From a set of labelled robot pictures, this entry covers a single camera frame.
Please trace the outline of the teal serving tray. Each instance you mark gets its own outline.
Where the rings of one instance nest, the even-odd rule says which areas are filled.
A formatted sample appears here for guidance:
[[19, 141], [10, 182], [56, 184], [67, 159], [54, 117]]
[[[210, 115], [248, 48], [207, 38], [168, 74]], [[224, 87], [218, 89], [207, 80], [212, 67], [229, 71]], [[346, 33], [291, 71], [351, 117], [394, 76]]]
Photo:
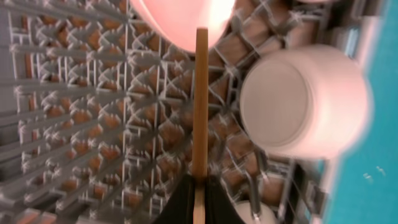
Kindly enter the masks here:
[[382, 13], [367, 64], [373, 123], [357, 150], [337, 162], [325, 214], [312, 223], [397, 223], [397, 0]]

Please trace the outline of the grey plastic dish rack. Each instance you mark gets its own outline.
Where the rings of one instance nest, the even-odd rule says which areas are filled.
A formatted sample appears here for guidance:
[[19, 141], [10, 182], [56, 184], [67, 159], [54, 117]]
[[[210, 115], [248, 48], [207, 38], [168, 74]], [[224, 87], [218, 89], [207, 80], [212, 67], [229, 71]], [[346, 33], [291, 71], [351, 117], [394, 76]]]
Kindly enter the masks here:
[[[261, 152], [243, 81], [279, 50], [326, 44], [367, 63], [383, 1], [236, 1], [210, 49], [209, 168], [235, 206], [323, 218], [338, 157]], [[195, 57], [129, 1], [2, 1], [14, 76], [1, 80], [2, 223], [152, 223], [190, 172]]]

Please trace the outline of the grey bowl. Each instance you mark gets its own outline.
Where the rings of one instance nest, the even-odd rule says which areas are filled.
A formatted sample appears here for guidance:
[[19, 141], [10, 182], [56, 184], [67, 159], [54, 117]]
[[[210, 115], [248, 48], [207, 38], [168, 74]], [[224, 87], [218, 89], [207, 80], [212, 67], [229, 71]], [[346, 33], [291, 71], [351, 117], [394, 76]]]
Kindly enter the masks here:
[[256, 62], [239, 97], [243, 127], [278, 156], [329, 159], [368, 132], [373, 92], [363, 69], [328, 45], [279, 50]]

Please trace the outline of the wooden chopstick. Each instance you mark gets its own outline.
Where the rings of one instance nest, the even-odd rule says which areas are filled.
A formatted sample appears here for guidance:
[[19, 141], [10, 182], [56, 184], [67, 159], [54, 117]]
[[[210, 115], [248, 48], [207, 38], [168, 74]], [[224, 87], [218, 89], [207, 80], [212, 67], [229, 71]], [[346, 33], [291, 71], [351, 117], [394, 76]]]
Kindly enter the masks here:
[[193, 224], [205, 224], [205, 189], [208, 160], [208, 29], [198, 28], [195, 51], [192, 176], [195, 179]]

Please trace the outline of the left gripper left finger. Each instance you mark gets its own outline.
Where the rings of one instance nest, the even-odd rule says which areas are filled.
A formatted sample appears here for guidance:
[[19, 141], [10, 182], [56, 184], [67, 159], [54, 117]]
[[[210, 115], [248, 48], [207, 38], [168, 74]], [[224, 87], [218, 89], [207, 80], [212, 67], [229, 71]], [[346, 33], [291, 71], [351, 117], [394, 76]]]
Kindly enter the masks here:
[[192, 224], [195, 203], [195, 181], [185, 174], [153, 224]]

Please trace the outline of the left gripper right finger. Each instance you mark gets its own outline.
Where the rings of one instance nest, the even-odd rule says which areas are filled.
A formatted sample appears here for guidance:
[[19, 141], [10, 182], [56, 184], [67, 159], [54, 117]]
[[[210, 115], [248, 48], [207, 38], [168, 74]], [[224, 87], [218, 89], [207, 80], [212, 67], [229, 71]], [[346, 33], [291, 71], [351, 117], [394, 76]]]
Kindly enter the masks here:
[[244, 224], [219, 179], [214, 175], [208, 176], [205, 184], [205, 223]]

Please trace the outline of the white cup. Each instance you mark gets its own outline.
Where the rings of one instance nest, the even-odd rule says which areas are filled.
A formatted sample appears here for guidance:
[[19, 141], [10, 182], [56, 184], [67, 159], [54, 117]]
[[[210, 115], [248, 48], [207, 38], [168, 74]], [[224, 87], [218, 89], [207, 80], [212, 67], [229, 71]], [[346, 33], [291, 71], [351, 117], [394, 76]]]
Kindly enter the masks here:
[[260, 214], [255, 215], [252, 212], [249, 201], [238, 202], [234, 209], [244, 223], [247, 224], [277, 224], [274, 212], [265, 204], [260, 203]]

